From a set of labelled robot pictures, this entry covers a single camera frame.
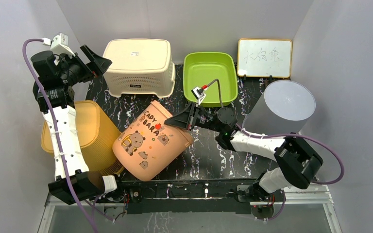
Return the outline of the green plastic tray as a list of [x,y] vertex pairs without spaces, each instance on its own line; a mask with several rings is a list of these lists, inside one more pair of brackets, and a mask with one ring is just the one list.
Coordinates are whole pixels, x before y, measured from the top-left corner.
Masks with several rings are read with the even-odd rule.
[[227,106],[237,98],[237,74],[233,58],[223,52],[195,52],[184,58],[183,91],[188,101],[197,100],[192,94],[193,88],[208,85],[214,79],[220,82],[221,96],[216,82],[208,86],[204,92],[203,107],[220,107],[219,98],[223,106]]

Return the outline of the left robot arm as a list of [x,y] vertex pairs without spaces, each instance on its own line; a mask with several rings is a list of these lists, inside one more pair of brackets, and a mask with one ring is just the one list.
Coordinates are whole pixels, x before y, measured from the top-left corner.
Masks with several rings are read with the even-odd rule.
[[55,181],[49,192],[66,204],[106,195],[114,202],[125,198],[126,190],[115,175],[90,171],[81,152],[77,129],[73,85],[101,77],[112,64],[87,45],[80,47],[89,63],[77,53],[55,54],[46,50],[31,57],[34,97],[49,128],[55,159]]

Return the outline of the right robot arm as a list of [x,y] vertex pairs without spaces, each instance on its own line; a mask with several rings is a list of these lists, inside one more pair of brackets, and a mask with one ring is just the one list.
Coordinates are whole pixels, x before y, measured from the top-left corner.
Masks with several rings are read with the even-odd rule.
[[278,164],[272,171],[263,172],[256,181],[237,195],[268,200],[273,193],[289,186],[307,189],[323,165],[323,159],[301,137],[290,134],[269,138],[241,130],[235,112],[222,107],[209,113],[202,106],[190,103],[187,108],[167,120],[165,124],[179,129],[200,127],[218,132],[215,140],[225,150],[261,155]]

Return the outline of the cream perforated storage basket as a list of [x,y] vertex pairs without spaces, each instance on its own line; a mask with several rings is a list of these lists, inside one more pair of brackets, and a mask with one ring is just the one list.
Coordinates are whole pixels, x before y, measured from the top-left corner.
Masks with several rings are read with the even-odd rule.
[[112,61],[104,74],[109,94],[172,95],[175,64],[170,42],[164,39],[116,39],[110,41],[103,57]]

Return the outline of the orange plastic bucket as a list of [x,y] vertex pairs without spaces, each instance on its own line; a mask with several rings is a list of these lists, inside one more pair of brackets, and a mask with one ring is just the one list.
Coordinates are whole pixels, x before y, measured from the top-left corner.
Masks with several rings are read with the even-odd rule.
[[170,117],[154,100],[113,143],[116,158],[141,181],[153,179],[194,142],[188,131],[164,124]]

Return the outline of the grey plastic bucket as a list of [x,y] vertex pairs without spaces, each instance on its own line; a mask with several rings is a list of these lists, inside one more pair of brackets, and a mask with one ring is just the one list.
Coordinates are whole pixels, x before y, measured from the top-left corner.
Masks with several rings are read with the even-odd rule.
[[267,86],[242,127],[251,133],[297,133],[314,114],[316,102],[303,85],[288,80]]

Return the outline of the yellow slatted waste basket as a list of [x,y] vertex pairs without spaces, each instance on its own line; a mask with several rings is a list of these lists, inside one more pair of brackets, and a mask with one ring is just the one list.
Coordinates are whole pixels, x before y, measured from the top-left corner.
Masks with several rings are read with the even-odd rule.
[[54,157],[56,179],[96,171],[103,176],[119,174],[124,167],[112,150],[121,134],[101,107],[94,101],[76,101],[43,114],[45,123],[41,147]]

